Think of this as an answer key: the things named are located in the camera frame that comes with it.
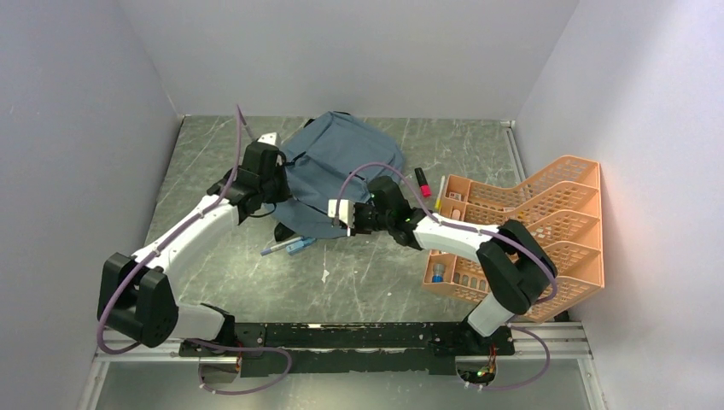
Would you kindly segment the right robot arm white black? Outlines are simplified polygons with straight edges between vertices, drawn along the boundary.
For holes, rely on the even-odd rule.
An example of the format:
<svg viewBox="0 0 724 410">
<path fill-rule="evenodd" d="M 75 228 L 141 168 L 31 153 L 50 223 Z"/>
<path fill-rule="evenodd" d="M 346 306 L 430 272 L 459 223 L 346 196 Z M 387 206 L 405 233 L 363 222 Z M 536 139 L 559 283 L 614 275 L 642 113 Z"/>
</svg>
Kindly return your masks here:
<svg viewBox="0 0 724 410">
<path fill-rule="evenodd" d="M 439 250 L 481 266 L 489 293 L 463 321 L 460 340 L 468 352 L 482 353 L 502 325 L 548 301 L 546 289 L 558 291 L 555 264 L 522 222 L 475 225 L 446 218 L 424 205 L 412 206 L 388 176 L 373 179 L 367 188 L 368 202 L 329 202 L 329 216 L 348 235 L 385 231 L 403 247 Z"/>
</svg>

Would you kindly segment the blue-grey backpack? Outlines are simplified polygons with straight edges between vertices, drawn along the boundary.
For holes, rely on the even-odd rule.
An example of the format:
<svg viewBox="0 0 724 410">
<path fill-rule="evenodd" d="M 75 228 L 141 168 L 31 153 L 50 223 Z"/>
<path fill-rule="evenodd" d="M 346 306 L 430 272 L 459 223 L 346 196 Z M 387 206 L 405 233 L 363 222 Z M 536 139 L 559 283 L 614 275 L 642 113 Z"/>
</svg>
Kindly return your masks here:
<svg viewBox="0 0 724 410">
<path fill-rule="evenodd" d="M 309 120 L 282 152 L 292 197 L 277 205 L 271 216 L 278 242 L 292 237 L 334 239 L 345 231 L 332 225 L 328 201 L 337 198 L 344 180 L 357 167 L 386 163 L 401 171 L 405 158 L 385 132 L 348 113 L 330 111 Z"/>
</svg>

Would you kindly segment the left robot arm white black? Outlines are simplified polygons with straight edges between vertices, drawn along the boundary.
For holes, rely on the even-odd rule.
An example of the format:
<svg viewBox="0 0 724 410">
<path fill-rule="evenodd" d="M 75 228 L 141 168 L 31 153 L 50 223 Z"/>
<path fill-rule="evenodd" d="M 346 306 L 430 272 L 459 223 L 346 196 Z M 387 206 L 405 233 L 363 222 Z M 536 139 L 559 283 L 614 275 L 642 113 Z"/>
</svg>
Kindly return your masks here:
<svg viewBox="0 0 724 410">
<path fill-rule="evenodd" d="M 244 220 L 262 217 L 264 205 L 289 199 L 280 138 L 267 133 L 250 143 L 242 163 L 212 185 L 196 207 L 157 240 L 130 256 L 115 253 L 102 268 L 97 316 L 98 347 L 120 354 L 103 341 L 106 328 L 133 345 L 154 348 L 169 338 L 199 339 L 213 354 L 237 347 L 235 319 L 208 304 L 179 301 L 182 273 L 196 257 Z"/>
</svg>

